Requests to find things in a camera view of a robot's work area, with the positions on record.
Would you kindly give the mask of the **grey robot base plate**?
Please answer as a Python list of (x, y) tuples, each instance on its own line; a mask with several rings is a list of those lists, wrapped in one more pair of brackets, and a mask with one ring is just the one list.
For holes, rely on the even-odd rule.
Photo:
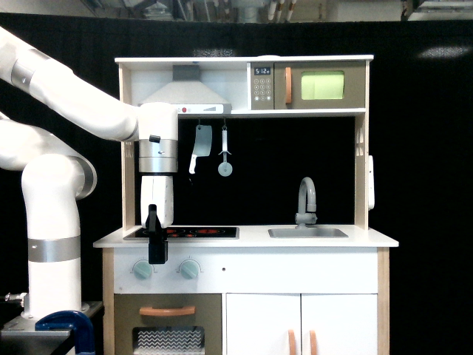
[[(95, 352), (102, 354), (102, 339), (98, 331), (102, 326), (103, 303), (85, 302), (80, 312), (90, 318), (95, 330)], [(2, 354), (76, 354), (75, 340), (70, 330), (36, 331), (40, 320), (22, 314), (1, 326)]]

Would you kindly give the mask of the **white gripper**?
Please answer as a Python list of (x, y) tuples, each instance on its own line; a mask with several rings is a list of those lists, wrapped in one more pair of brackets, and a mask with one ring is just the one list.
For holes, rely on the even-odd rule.
[(140, 219), (149, 238), (149, 263), (165, 264), (168, 260), (168, 242), (163, 228), (169, 227), (174, 220), (172, 176), (142, 176)]

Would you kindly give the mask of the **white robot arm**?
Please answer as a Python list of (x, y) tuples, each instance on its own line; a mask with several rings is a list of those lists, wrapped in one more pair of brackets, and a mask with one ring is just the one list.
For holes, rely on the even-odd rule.
[[(6, 30), (1, 79), (96, 137), (139, 144), (143, 226), (156, 235), (172, 224), (177, 171), (177, 110), (132, 106), (83, 81), (65, 65)], [(94, 166), (54, 134), (1, 117), (1, 167), (21, 173), (27, 219), (29, 317), (81, 309), (78, 200), (96, 187)]]

